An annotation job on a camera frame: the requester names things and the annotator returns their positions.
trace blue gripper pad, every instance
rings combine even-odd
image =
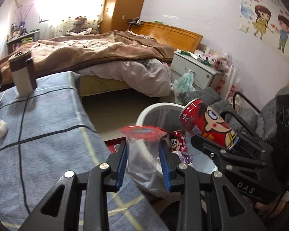
[[[123,178],[125,174],[125,168],[127,163],[127,145],[124,145],[123,152],[121,155],[120,163],[117,170],[117,181],[116,181],[116,188],[119,191],[120,187],[123,183]]]
[[[165,187],[169,192],[171,192],[172,185],[171,185],[171,172],[168,164],[168,160],[166,158],[166,153],[163,146],[160,144],[159,146],[159,156],[160,156],[160,165],[163,171],[163,179]]]

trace bed frame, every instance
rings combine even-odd
[[[131,31],[136,34],[155,38],[159,43],[168,44],[176,49],[190,51],[192,53],[202,39],[202,35],[194,32],[152,22],[144,22],[142,26],[133,25]],[[124,81],[85,75],[82,76],[79,81],[79,96],[97,95],[128,88],[130,88],[130,86]]]

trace bed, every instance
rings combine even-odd
[[[175,49],[192,53],[197,49],[203,38],[202,35],[185,29],[153,22],[144,22],[141,26],[133,25],[131,31],[139,35],[150,36],[156,39],[157,42],[170,45]],[[104,79],[97,76],[82,76],[79,86],[81,97],[130,88],[124,81]]]
[[[174,50],[194,52],[202,36],[150,22],[131,30],[39,40],[13,54],[30,49],[38,78],[64,71],[78,72],[82,75],[78,84],[80,97],[127,88],[151,97],[168,96],[169,64]],[[3,89],[13,86],[8,62],[12,55],[0,61]]]

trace curtain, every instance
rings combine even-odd
[[[85,26],[98,29],[105,0],[54,0],[50,19],[51,38],[63,36],[75,25],[75,18],[86,17]]]

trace vase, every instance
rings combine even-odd
[[[26,22],[20,22],[20,24],[19,24],[20,35],[22,35],[22,32],[23,32],[23,30],[24,30],[24,28],[25,28],[25,23],[26,23]]]

